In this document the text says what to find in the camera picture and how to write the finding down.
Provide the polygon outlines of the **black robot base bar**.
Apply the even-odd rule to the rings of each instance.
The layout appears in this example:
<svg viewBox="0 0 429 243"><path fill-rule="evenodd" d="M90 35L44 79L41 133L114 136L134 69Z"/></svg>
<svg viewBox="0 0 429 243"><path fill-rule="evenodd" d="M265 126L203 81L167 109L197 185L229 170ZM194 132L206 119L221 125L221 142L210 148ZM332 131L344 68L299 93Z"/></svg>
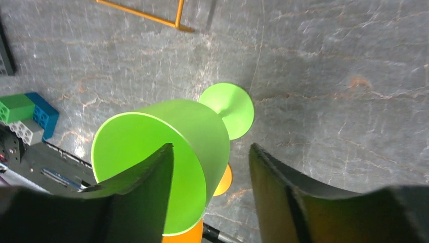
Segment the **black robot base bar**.
<svg viewBox="0 0 429 243"><path fill-rule="evenodd" d="M1 126L1 184L69 195L95 185L90 163L48 142L25 145Z"/></svg>

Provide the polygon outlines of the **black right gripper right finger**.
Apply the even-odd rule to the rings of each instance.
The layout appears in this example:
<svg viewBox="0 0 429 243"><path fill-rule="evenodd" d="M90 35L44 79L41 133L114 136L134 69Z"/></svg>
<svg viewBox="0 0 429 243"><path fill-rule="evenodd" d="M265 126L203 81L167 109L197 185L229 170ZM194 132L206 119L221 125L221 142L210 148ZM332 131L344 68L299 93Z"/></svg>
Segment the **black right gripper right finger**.
<svg viewBox="0 0 429 243"><path fill-rule="evenodd" d="M428 242L428 187L340 189L254 143L249 169L263 242Z"/></svg>

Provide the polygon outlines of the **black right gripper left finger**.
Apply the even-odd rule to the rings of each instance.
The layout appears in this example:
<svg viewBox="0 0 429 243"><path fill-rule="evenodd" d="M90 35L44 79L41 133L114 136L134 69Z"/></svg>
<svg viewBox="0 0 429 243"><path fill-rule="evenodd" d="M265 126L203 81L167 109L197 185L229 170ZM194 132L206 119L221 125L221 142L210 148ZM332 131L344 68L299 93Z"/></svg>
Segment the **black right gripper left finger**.
<svg viewBox="0 0 429 243"><path fill-rule="evenodd" d="M1 188L1 242L161 242L174 147L79 193Z"/></svg>

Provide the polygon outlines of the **green plastic wine glass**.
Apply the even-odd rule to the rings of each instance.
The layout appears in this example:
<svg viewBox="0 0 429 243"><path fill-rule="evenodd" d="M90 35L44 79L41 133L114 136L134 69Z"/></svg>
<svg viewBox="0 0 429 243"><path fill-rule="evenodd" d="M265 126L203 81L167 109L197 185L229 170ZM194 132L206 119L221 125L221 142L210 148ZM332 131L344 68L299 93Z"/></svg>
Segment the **green plastic wine glass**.
<svg viewBox="0 0 429 243"><path fill-rule="evenodd" d="M95 134L94 176L105 181L171 143L174 169L163 234L184 233L213 197L227 168L231 140L249 131L253 119L249 94L230 83L210 86L198 101L167 100L117 114Z"/></svg>

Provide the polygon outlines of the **gold wire wine glass rack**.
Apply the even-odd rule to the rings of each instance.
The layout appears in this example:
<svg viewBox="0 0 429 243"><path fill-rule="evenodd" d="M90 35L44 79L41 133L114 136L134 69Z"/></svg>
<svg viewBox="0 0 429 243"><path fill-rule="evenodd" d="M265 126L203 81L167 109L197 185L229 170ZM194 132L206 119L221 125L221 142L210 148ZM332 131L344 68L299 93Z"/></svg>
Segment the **gold wire wine glass rack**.
<svg viewBox="0 0 429 243"><path fill-rule="evenodd" d="M151 21L154 21L154 22L175 28L175 29L182 31L182 32L188 32L188 33L194 33L195 32L194 29L181 24L183 7L184 7L184 3L185 3L184 0L178 1L177 13L176 13L176 17L175 17L174 21L169 21L169 20L161 18L161 17L157 17L157 16L154 16L154 15L142 12L142 11L138 11L138 10L135 10L135 9L114 3L112 1L96 0L96 2L99 4L103 4L105 6L109 6L111 8L117 9L117 10L121 10L121 11L126 12L126 13L130 13L130 14L133 14L133 15L136 15L136 16L139 16L139 17L142 17L145 19L149 19Z"/></svg>

